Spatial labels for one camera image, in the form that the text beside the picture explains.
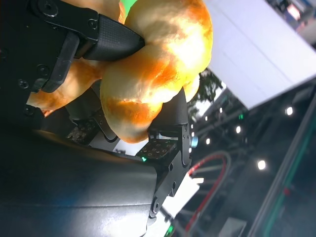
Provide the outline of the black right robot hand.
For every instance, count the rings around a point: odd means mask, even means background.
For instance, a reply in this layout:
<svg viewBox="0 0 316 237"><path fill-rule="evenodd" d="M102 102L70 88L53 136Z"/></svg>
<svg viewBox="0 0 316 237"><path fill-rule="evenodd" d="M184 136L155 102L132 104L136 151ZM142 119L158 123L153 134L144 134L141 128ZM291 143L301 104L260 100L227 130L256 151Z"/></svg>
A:
<svg viewBox="0 0 316 237"><path fill-rule="evenodd" d="M74 58L114 60L144 45L96 11L59 0L0 3L0 234L142 237L189 169L183 90L164 104L137 156L41 130L31 92L53 92Z"/></svg>

